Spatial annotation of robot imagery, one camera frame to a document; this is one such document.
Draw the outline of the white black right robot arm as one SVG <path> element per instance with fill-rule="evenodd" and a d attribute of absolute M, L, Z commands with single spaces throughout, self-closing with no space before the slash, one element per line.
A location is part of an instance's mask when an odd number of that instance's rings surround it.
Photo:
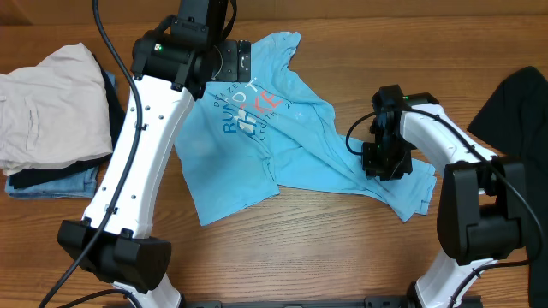
<path fill-rule="evenodd" d="M 412 172 L 418 150 L 443 177 L 437 218 L 441 250 L 430 269 L 400 296 L 372 296 L 367 307 L 480 307 L 467 290 L 484 272 L 520 266 L 507 261 L 536 233 L 540 220 L 527 202 L 523 164 L 476 145 L 444 113 L 430 93 L 405 95 L 384 86 L 372 97 L 370 127 L 375 140 L 362 146 L 362 168 L 381 181 Z"/>

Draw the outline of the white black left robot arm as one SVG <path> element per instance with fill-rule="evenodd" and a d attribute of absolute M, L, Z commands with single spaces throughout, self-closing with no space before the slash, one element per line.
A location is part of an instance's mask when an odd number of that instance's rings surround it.
<path fill-rule="evenodd" d="M 167 276 L 172 246 L 152 237 L 158 188 L 178 133 L 209 82 L 247 82 L 251 45 L 229 34 L 236 0 L 183 1 L 138 38 L 122 68 L 130 95 L 122 131 L 92 202 L 57 241 L 135 307 L 182 307 Z"/>

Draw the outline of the light blue printed t-shirt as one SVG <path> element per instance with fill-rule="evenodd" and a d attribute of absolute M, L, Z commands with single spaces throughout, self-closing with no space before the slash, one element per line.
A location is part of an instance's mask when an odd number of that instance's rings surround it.
<path fill-rule="evenodd" d="M 428 211 L 431 164 L 413 160 L 401 179 L 368 178 L 357 139 L 336 131 L 335 110 L 289 68 L 301 35 L 272 33 L 253 44 L 248 82 L 211 82 L 176 138 L 199 221 L 208 225 L 278 195 L 280 187 L 358 194 L 403 221 Z"/>

